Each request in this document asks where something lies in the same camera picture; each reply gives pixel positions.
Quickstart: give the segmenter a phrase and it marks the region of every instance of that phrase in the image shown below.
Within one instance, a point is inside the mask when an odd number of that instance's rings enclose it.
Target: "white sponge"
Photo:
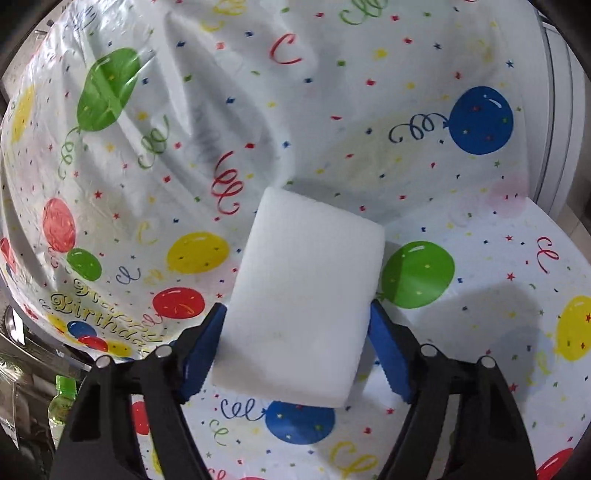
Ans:
[[[343,406],[384,246],[377,223],[267,188],[228,307],[214,385],[269,400]]]

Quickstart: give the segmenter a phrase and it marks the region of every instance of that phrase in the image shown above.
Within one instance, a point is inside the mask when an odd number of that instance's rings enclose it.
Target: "curly streamer print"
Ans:
[[[152,162],[149,164],[144,161],[143,155],[138,157],[138,164],[144,170],[152,168],[156,162],[156,155],[163,154],[168,146],[167,141],[170,134],[170,124],[166,115],[163,116],[163,120],[164,125],[166,125],[166,134],[163,134],[158,128],[153,128],[148,135],[142,137],[142,147],[152,155]]]
[[[545,241],[547,243],[547,245],[545,247],[542,247],[540,245],[541,241]],[[540,251],[538,251],[538,254],[536,255],[536,259],[538,260],[538,265],[544,271],[545,274],[548,274],[548,270],[546,270],[544,268],[544,266],[542,265],[542,263],[540,262],[540,255],[541,254],[544,254],[546,257],[548,257],[551,260],[560,260],[558,253],[556,253],[554,250],[548,250],[549,247],[551,247],[551,246],[552,246],[552,240],[550,240],[547,236],[541,236],[540,238],[538,238],[538,248],[540,249]]]
[[[351,0],[351,3],[363,16],[358,22],[355,22],[348,18],[351,10],[346,8],[341,10],[339,17],[347,25],[361,25],[369,17],[381,17],[382,11],[388,6],[388,0]]]
[[[337,463],[337,457],[341,452],[347,453],[348,455],[354,455],[357,453],[357,447],[353,442],[339,442],[330,451],[330,464],[337,467],[338,470],[340,470],[341,480],[347,480],[349,475],[351,475],[352,473],[367,472],[378,464],[378,457],[376,457],[375,455],[360,455],[349,465],[339,465]]]
[[[226,160],[231,155],[234,155],[234,151],[230,151],[222,156],[220,160],[217,162],[216,168],[214,169],[214,175],[216,177],[213,179],[211,194],[217,198],[217,211],[224,214],[224,215],[234,215],[240,209],[239,202],[233,202],[232,210],[226,210],[222,206],[222,201],[226,198],[233,197],[234,195],[238,195],[242,189],[244,188],[244,182],[241,180],[235,181],[238,178],[238,170],[235,168],[229,168],[224,172],[219,172],[219,167],[224,160]],[[217,189],[217,186],[221,185],[221,188],[225,187],[224,191]]]

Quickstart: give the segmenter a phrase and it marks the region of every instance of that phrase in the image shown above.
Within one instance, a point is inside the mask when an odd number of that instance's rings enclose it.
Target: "wrinkled plastic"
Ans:
[[[388,314],[489,352],[542,465],[587,425],[591,271],[527,199],[502,29],[484,0],[77,0],[2,124],[14,299],[95,357],[145,356],[229,301],[283,187],[386,226]],[[206,384],[185,412],[214,478],[372,478],[405,407],[368,358],[344,410]]]

